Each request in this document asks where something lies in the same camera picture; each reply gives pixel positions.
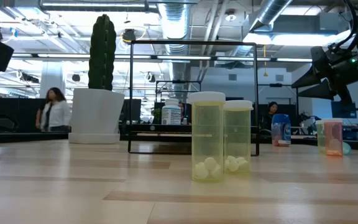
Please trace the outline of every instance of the white bottle cap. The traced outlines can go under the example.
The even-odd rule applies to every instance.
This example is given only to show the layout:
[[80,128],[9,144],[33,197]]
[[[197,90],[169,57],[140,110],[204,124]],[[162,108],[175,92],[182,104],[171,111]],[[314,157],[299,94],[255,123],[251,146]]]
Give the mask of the white bottle cap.
[[176,98],[169,98],[165,100],[165,105],[175,105],[178,106],[179,100]]
[[244,110],[253,110],[252,102],[248,100],[231,100],[225,102],[224,109],[244,109]]
[[226,101],[226,95],[224,93],[205,91],[192,93],[188,99],[189,103],[202,102],[202,101]]

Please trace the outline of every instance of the white pill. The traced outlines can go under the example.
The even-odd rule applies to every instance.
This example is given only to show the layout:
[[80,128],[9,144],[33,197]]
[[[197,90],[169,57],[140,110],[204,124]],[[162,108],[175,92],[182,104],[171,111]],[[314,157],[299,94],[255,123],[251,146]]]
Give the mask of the white pill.
[[215,179],[220,179],[222,177],[222,168],[218,164],[216,165],[215,169],[211,171],[212,176]]
[[205,169],[204,162],[199,162],[199,163],[197,163],[196,167],[200,167],[200,168]]
[[224,169],[225,170],[229,168],[229,164],[230,164],[230,161],[228,161],[228,160],[224,161]]
[[342,148],[341,142],[340,142],[340,140],[338,140],[338,139],[332,139],[332,140],[330,140],[330,142],[329,142],[329,147],[330,147],[330,148],[333,148],[333,149],[341,149],[341,148]]
[[243,158],[243,157],[238,157],[237,159],[236,159],[236,162],[240,162],[240,161],[244,161],[245,159]]
[[236,161],[231,161],[229,164],[229,170],[234,172],[239,169],[239,164]]
[[236,158],[234,156],[227,156],[227,160],[231,162],[233,160],[236,160]]
[[205,165],[205,168],[207,168],[208,170],[213,170],[213,169],[215,169],[217,163],[214,158],[208,157],[205,159],[204,165]]
[[196,174],[197,178],[205,179],[208,176],[209,172],[207,169],[205,169],[203,167],[196,166],[195,174]]
[[246,166],[246,165],[248,165],[248,161],[243,160],[239,162],[239,166]]

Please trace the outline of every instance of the white shirt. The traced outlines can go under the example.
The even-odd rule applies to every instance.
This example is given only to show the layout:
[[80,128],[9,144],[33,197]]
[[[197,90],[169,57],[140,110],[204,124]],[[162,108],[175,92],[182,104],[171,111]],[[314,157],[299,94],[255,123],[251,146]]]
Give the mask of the white shirt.
[[[50,108],[51,102],[45,105],[44,110],[42,111],[41,118],[41,128],[44,128],[45,122],[47,120],[47,111]],[[66,101],[56,102],[52,109],[50,109],[49,115],[49,127],[57,127],[57,126],[68,126],[70,122],[71,112],[70,107],[68,106]]]

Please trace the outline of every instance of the white bottle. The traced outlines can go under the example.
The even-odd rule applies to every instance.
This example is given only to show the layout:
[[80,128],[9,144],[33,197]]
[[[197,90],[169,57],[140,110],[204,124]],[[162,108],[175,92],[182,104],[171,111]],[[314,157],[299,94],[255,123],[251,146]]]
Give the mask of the white bottle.
[[162,124],[180,125],[181,109],[178,104],[179,100],[174,98],[165,101],[161,110]]

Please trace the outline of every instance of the potted cactus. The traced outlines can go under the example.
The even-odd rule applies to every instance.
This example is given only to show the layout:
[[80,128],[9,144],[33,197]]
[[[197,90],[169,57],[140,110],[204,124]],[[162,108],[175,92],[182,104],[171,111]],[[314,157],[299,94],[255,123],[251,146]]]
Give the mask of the potted cactus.
[[68,140],[81,144],[112,144],[119,141],[118,120],[124,95],[112,91],[116,51],[114,25],[99,16],[91,36],[88,89],[75,89]]

